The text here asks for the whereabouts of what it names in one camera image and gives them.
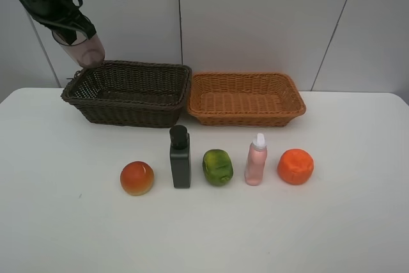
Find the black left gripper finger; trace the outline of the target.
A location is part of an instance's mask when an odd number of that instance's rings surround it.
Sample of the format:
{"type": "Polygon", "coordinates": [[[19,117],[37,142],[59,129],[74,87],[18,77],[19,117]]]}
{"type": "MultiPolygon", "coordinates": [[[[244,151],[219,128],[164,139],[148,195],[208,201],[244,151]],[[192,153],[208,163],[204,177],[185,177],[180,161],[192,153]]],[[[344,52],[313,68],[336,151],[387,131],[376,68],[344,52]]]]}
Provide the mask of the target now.
{"type": "Polygon", "coordinates": [[[82,33],[86,38],[92,38],[96,34],[92,22],[79,10],[66,14],[65,27],[65,38],[77,38],[76,32],[82,33]]]}
{"type": "Polygon", "coordinates": [[[60,45],[73,45],[77,41],[77,29],[74,27],[51,27],[52,36],[60,45]]]}

